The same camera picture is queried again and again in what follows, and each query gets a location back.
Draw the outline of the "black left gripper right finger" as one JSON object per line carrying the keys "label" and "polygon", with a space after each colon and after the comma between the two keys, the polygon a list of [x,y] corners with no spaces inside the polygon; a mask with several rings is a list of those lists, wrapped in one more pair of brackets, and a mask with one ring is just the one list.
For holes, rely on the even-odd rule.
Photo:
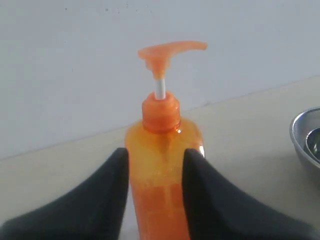
{"label": "black left gripper right finger", "polygon": [[192,240],[318,240],[311,225],[259,202],[195,149],[184,151],[183,205]]}

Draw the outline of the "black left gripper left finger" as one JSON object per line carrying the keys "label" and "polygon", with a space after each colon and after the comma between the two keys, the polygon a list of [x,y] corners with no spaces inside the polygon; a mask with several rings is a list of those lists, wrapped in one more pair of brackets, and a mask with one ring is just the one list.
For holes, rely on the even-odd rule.
{"label": "black left gripper left finger", "polygon": [[117,148],[85,181],[0,227],[2,240],[117,240],[129,189],[129,154]]}

